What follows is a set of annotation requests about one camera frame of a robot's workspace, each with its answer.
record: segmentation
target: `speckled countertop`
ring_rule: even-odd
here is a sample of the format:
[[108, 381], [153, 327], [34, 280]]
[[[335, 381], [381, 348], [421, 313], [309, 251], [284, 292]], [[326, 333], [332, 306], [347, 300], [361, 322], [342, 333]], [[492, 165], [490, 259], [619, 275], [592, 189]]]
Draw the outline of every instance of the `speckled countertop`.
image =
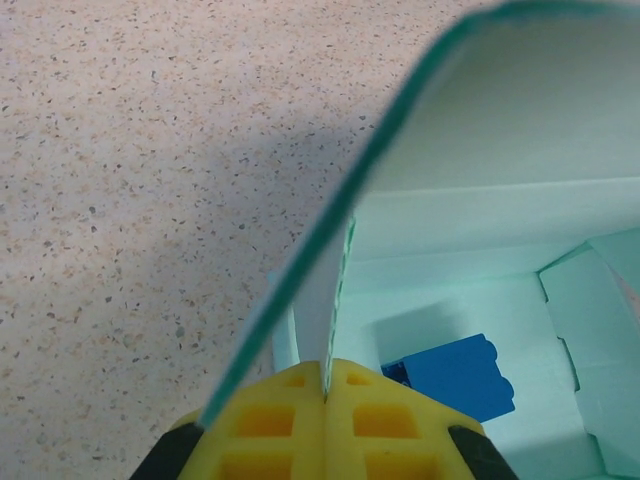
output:
[[3, 4], [0, 478], [125, 478], [201, 405], [266, 272], [471, 3]]

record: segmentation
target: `black rubber piece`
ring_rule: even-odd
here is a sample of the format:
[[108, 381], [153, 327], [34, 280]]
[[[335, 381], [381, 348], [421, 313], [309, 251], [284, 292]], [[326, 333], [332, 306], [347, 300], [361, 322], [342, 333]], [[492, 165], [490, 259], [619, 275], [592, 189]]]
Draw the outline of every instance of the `black rubber piece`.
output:
[[509, 464], [484, 435], [466, 427], [449, 427], [449, 435], [476, 480], [518, 480]]
[[187, 423], [165, 433], [131, 476], [131, 480], [176, 480], [204, 430]]

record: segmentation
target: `green edge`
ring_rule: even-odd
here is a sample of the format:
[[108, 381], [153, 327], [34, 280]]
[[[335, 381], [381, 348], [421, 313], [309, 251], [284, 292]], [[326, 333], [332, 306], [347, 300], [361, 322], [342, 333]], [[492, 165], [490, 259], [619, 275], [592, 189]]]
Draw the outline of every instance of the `green edge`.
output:
[[210, 429], [251, 367], [269, 334], [293, 301], [305, 277], [351, 213], [378, 160], [407, 121], [428, 81], [444, 65], [447, 58], [471, 35], [490, 25], [518, 22], [562, 15], [638, 14], [640, 9], [625, 5], [579, 3], [573, 1], [522, 1], [507, 3], [488, 11], [472, 13], [444, 33], [423, 55], [413, 73], [383, 117], [364, 152], [347, 173], [340, 188], [321, 212], [317, 222], [290, 258], [263, 303], [247, 319], [252, 328], [236, 351], [222, 380], [214, 388], [202, 409], [198, 424]]

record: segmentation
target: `square hole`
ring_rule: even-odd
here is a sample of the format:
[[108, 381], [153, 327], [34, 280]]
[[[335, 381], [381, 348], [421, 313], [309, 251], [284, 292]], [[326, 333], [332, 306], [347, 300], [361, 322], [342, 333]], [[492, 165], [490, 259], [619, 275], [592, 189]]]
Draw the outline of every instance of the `square hole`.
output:
[[228, 454], [212, 480], [291, 480], [293, 457], [282, 454]]
[[411, 411], [404, 405], [360, 405], [353, 411], [356, 437], [419, 438]]
[[291, 377], [287, 380], [287, 383], [284, 384], [285, 387], [304, 387], [304, 377], [302, 375], [296, 375], [295, 377]]
[[238, 437], [290, 437], [296, 409], [285, 405], [256, 405], [242, 412]]
[[347, 375], [347, 383], [349, 385], [371, 385], [371, 381], [358, 373], [349, 373]]
[[367, 480], [438, 480], [437, 460], [428, 455], [371, 452], [365, 455]]

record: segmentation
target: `yellow foam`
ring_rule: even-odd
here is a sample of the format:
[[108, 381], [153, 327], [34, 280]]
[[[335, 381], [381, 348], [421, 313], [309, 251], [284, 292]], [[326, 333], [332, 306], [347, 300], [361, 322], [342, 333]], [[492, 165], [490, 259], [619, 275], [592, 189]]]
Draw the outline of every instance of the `yellow foam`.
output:
[[332, 375], [326, 403], [317, 362], [240, 390], [179, 480], [473, 480], [447, 429], [475, 420], [353, 362]]

